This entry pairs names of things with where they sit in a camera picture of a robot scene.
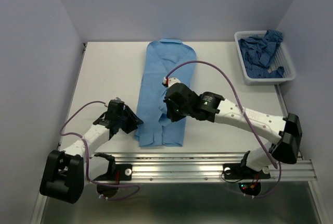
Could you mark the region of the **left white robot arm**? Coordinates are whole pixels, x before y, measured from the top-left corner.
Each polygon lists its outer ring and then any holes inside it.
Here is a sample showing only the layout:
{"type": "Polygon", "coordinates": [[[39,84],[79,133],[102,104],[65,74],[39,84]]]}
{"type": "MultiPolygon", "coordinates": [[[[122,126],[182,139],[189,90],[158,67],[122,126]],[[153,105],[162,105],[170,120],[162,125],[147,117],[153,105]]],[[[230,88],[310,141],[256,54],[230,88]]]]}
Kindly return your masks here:
{"type": "Polygon", "coordinates": [[[110,189],[117,192],[123,187],[121,181],[131,181],[131,164],[118,165],[114,156],[98,153],[97,149],[119,130],[129,134],[142,125],[143,121],[119,99],[112,99],[104,106],[107,110],[92,123],[84,135],[60,130],[62,137],[72,135],[78,140],[63,150],[53,150],[48,154],[39,189],[41,195],[74,204],[81,197],[87,182],[95,184],[99,191],[110,189]],[[106,160],[98,166],[100,176],[94,180],[89,177],[89,161],[92,156],[106,160]]]}

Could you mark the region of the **light blue long sleeve shirt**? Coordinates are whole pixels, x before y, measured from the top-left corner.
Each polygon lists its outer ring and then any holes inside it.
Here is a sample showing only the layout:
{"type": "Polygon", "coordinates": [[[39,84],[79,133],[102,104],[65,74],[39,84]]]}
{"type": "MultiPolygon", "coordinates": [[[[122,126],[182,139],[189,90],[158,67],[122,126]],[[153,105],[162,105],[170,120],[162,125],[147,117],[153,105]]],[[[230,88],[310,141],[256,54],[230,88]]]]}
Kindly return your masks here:
{"type": "Polygon", "coordinates": [[[144,122],[134,135],[139,147],[183,145],[186,119],[171,122],[167,117],[162,81],[175,67],[196,59],[196,52],[180,40],[160,39],[148,44],[136,111],[144,122]]]}

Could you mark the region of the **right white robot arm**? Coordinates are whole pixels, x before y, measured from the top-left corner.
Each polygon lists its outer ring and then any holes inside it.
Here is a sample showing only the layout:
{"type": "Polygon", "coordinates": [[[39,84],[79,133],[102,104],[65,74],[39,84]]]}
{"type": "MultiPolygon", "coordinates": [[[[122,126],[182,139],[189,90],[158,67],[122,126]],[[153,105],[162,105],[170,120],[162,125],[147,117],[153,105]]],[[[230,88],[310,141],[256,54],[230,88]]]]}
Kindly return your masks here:
{"type": "Polygon", "coordinates": [[[165,86],[167,90],[164,102],[167,117],[172,122],[192,117],[199,121],[237,127],[268,141],[256,150],[247,151],[240,163],[227,165],[227,178],[251,178],[277,162],[292,165],[297,163],[302,139],[300,119],[297,115],[289,113],[287,117],[273,116],[241,108],[212,92],[197,95],[178,79],[170,79],[165,86]]]}

